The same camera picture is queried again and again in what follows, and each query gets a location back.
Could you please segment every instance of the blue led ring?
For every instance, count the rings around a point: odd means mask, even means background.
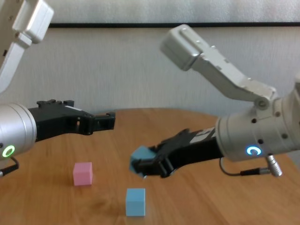
[[[252,155],[252,150],[256,151],[256,155],[260,155],[262,153],[262,150],[256,146],[250,146],[247,148],[247,154]]]

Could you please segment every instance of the green led ring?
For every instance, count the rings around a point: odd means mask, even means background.
[[[3,157],[9,157],[11,154],[13,154],[15,151],[15,147],[13,145],[7,146],[4,151],[2,152]]]

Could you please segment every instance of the led light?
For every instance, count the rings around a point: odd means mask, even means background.
[[[13,145],[7,146],[4,151],[2,152],[3,157],[9,157],[11,154],[13,154],[15,151],[15,147]]]
[[[247,154],[248,155],[253,155],[253,151],[256,151],[256,154],[255,155],[260,155],[262,153],[262,150],[256,146],[250,146],[247,148]]]

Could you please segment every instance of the white arm segment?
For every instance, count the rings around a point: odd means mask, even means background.
[[[0,11],[0,93],[11,83],[25,49],[43,40],[53,14],[43,0],[5,0]]]
[[[170,30],[161,44],[161,51],[180,69],[192,68],[201,73],[228,98],[269,102],[277,95],[275,88],[243,75],[187,25]]]

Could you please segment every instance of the dark horizontal stripe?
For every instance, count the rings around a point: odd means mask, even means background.
[[[298,27],[300,22],[51,23],[50,28]]]

